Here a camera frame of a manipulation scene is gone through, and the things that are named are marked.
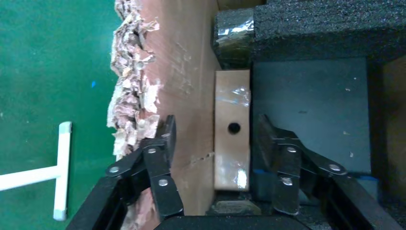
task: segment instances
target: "dark gray panel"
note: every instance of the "dark gray panel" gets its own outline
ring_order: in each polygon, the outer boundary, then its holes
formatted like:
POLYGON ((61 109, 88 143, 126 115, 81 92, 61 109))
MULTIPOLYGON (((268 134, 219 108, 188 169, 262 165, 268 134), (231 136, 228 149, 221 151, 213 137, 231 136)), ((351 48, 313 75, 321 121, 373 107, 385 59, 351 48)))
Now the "dark gray panel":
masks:
POLYGON ((365 58, 255 63, 251 89, 253 156, 265 113, 349 172, 371 173, 365 58))

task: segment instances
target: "black foam block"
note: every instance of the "black foam block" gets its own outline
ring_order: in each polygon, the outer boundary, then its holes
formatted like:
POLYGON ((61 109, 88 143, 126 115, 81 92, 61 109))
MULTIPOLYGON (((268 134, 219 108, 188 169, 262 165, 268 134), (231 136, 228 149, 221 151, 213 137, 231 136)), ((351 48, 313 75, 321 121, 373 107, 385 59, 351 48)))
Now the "black foam block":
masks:
POLYGON ((251 63, 254 9, 221 11, 216 15, 213 46, 222 69, 244 69, 251 63))
POLYGON ((254 10, 254 60, 406 53, 406 0, 271 0, 254 10))

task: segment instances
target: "wooden block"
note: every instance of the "wooden block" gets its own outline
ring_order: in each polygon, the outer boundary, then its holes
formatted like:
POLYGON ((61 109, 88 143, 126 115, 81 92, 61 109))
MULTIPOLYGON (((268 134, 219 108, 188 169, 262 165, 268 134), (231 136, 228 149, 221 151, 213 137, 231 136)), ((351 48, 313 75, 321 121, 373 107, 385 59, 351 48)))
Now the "wooden block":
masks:
POLYGON ((216 72, 214 188, 248 191, 249 70, 216 72))

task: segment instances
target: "white plastic pipe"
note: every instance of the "white plastic pipe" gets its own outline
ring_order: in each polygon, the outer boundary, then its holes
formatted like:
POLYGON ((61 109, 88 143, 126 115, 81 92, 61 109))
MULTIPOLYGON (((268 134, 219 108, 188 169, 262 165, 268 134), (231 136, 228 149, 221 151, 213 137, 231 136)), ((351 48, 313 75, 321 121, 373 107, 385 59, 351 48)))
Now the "white plastic pipe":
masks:
POLYGON ((57 167, 60 176, 56 178, 54 219, 66 220, 66 199, 68 196, 69 150, 72 122, 67 121, 59 125, 58 160, 57 167))
POLYGON ((0 191, 55 179, 60 175, 58 166, 15 172, 0 176, 0 191))
POLYGON ((66 121, 59 125, 56 166, 0 175, 0 191, 56 179, 54 219, 58 221, 66 220, 71 132, 72 122, 66 121))

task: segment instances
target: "metal rivet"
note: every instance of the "metal rivet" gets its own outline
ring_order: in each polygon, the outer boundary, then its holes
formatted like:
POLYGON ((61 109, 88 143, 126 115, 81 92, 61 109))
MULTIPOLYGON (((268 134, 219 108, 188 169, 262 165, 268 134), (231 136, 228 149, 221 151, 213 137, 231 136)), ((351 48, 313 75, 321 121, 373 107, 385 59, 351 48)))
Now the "metal rivet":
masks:
POLYGON ((160 179, 158 182, 159 186, 167 186, 168 185, 168 181, 165 179, 160 179))
POLYGON ((291 180, 290 178, 287 178, 287 177, 283 177, 283 178, 282 178, 282 182, 283 182, 285 185, 288 185, 288 186, 293 185, 292 180, 291 180))
POLYGON ((293 148, 293 147, 288 147, 288 151, 289 151, 289 152, 296 152, 296 149, 293 148))
POLYGON ((329 165, 329 166, 330 166, 331 170, 333 170, 333 171, 340 171, 340 170, 341 170, 340 167, 338 167, 338 166, 335 165, 335 164, 331 164, 331 165, 329 165))
POLYGON ((111 173, 116 173, 116 172, 118 172, 118 167, 117 167, 117 166, 111 167, 110 170, 109 170, 109 172, 111 172, 111 173))

